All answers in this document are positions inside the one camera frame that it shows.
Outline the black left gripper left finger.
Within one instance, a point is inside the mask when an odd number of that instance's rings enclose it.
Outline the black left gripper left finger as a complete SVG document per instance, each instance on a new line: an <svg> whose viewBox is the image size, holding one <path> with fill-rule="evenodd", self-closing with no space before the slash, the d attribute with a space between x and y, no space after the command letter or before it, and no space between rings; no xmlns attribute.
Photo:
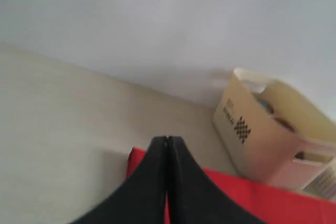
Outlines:
<svg viewBox="0 0 336 224"><path fill-rule="evenodd" d="M72 223L164 223L167 138L151 140L133 173L109 197Z"/></svg>

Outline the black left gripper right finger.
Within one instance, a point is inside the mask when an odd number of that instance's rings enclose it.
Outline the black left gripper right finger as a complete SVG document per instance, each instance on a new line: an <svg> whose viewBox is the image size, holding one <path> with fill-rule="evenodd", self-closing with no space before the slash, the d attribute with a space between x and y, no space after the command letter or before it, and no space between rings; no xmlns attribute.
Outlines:
<svg viewBox="0 0 336 224"><path fill-rule="evenodd" d="M170 223L264 223L217 187L179 136L167 139Z"/></svg>

